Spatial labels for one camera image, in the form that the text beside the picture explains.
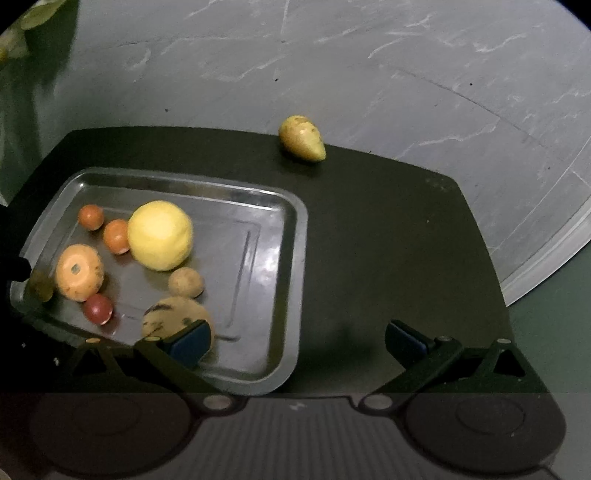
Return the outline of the yellow lemon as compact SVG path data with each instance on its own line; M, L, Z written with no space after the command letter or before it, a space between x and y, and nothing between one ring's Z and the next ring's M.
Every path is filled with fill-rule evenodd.
M193 224L177 205L155 200L138 207L127 225L132 257L147 269L169 271L190 255Z

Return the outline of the yellow-green pear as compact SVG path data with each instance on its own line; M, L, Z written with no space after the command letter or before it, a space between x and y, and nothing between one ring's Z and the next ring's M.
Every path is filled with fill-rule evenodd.
M287 117L280 124L279 137L283 146L297 157L312 162L321 162L327 158L320 130L308 117Z

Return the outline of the black table mat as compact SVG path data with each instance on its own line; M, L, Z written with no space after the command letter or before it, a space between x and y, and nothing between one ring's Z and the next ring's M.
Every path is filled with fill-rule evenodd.
M297 160L276 137L181 127L69 133L1 211L2 245L18 252L58 188L86 167L197 174L279 187L308 208L297 367L283 393L365 393L400 372L385 328L486 347L513 335L476 221L449 177L369 153L329 149Z

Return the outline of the white crumpled plastic bag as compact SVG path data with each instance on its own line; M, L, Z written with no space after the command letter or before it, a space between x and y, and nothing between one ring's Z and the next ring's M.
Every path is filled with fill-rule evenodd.
M26 57L29 50L25 32L48 22L65 3L66 0L37 1L6 27L1 32L1 64Z

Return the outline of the small striped beige fruit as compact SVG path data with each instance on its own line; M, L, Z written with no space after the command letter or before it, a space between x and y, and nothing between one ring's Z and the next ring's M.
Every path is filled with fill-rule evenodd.
M85 302L99 292L103 281L104 266L95 248L74 244L61 253L55 269L55 282L63 296Z

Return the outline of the orange cherry tomato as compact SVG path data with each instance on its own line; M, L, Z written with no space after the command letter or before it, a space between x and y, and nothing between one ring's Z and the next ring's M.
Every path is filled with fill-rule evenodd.
M127 221L115 219L106 224L103 229L103 242L114 255L122 255L129 250L127 239Z
M104 223L103 209L95 204L87 204L80 208L77 215L78 223L87 231L100 229Z

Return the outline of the small brown round fruit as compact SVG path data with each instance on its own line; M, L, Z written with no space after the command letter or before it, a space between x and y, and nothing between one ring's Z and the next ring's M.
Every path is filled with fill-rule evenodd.
M168 278L169 292L174 296L196 298L204 292L204 278L189 267L174 270Z

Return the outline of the metal baking tray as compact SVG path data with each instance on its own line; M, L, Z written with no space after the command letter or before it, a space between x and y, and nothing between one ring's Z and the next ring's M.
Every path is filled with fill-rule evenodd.
M280 387L297 363L308 226L307 208L287 191L204 176L85 169L53 196L21 253L43 277L52 277L66 247L94 247L105 268L103 293L113 302L113 319L94 325L76 302L60 294L41 302L23 282L11 285L11 304L71 345L88 337L119 345L138 341L145 311L168 296L168 276L129 254L111 254L99 234L78 223L77 214L95 204L107 220L127 219L154 200L177 205L193 224L186 265L204 277L199 299L214 324L213 347L197 374L238 395Z

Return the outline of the red cherry tomato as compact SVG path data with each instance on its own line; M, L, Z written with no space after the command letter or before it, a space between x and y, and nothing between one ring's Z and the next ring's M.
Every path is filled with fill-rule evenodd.
M83 303L82 309L86 319L99 326L108 323L114 311L111 300L100 293L91 295Z

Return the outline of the striped beige melon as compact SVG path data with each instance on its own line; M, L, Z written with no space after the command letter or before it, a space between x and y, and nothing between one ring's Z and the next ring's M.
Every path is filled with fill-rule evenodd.
M213 345L213 322L211 314L197 301L172 296L161 299L144 312L141 335L168 338L197 320L204 320L211 329L211 339L207 341L207 351Z

